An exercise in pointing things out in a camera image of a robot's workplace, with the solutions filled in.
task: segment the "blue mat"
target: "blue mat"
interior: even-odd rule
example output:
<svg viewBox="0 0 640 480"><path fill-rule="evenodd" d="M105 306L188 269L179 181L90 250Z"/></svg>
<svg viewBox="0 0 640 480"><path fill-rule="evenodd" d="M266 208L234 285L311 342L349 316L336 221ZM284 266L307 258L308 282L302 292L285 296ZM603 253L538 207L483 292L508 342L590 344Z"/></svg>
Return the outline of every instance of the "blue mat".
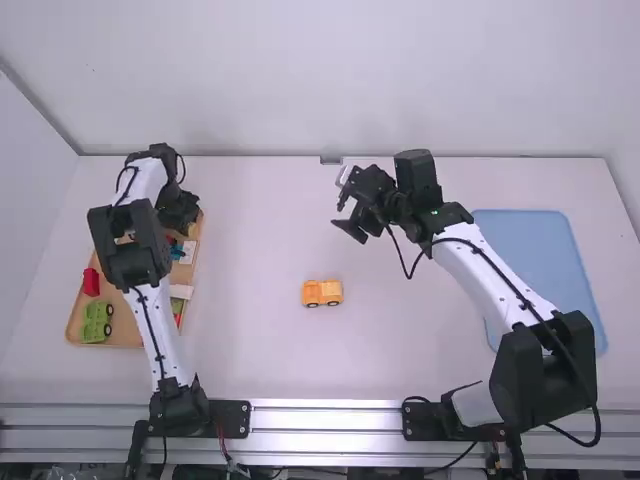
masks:
<svg viewBox="0 0 640 480"><path fill-rule="evenodd" d="M513 271L562 312L580 310L593 324L596 354L607 337L591 293L569 220L553 210L476 210L476 223ZM498 351L502 335L485 320L487 340Z"/></svg>

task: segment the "wooden tray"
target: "wooden tray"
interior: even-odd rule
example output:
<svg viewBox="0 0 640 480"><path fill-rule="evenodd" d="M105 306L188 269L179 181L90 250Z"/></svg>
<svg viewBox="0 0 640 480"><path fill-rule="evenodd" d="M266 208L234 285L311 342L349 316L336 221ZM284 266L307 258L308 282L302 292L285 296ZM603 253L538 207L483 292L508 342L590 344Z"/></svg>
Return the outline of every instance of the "wooden tray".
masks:
<svg viewBox="0 0 640 480"><path fill-rule="evenodd" d="M188 237L185 237L173 230L167 230L167 234L176 238L179 242L184 240L195 240L197 242L196 249L193 254L193 261L190 265L181 264L177 260L173 262L173 265L171 266L171 273L169 274L171 285L193 285L193 275L195 272L198 250L200 249L200 233L202 232L203 223L204 215L200 212L196 223L189 229ZM133 312L131 312L122 292L117 290L105 279L95 251L89 260L89 267L95 268L100 274L100 296L90 297L85 295L82 292L82 280L80 281L78 296L76 297L76 301L71 310L71 315L69 316L69 321L67 322L67 328L65 329L65 338L73 345L80 345L83 347L142 347L142 337L140 337L140 332L138 331L138 326L133 316ZM80 331L84 324L84 309L94 300L107 301L113 305L114 313L111 317L112 333L111 336L102 343L82 343L82 335ZM182 311L182 321L180 323L181 326L185 322L185 315L188 306L189 302L185 301L185 306Z"/></svg>

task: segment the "red toy block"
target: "red toy block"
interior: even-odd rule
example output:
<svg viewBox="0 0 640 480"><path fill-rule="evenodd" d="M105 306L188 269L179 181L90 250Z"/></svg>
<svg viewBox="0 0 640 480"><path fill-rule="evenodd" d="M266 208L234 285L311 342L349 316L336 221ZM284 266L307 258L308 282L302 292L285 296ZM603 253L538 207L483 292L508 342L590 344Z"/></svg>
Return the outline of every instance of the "red toy block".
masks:
<svg viewBox="0 0 640 480"><path fill-rule="evenodd" d="M84 279L82 281L82 291L90 297L100 295L100 275L95 268L84 269Z"/></svg>

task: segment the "green toy car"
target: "green toy car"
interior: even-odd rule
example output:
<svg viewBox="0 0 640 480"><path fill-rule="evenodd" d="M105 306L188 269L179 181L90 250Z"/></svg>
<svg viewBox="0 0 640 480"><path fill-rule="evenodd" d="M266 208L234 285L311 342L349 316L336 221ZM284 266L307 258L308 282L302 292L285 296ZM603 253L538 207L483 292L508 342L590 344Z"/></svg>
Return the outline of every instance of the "green toy car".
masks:
<svg viewBox="0 0 640 480"><path fill-rule="evenodd" d="M113 305L107 302L91 302L84 309L82 343L101 343L111 335Z"/></svg>

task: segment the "white wall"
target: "white wall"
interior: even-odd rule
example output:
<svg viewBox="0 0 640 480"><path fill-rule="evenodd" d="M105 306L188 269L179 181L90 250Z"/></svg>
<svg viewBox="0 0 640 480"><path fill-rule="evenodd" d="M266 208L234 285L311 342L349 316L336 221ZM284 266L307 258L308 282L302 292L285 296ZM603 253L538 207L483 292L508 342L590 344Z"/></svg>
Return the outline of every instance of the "white wall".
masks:
<svg viewBox="0 0 640 480"><path fill-rule="evenodd" d="M0 356L20 318L77 159L0 71Z"/></svg>
<svg viewBox="0 0 640 480"><path fill-rule="evenodd" d="M0 55L87 153L593 154L640 231L640 2L0 8Z"/></svg>

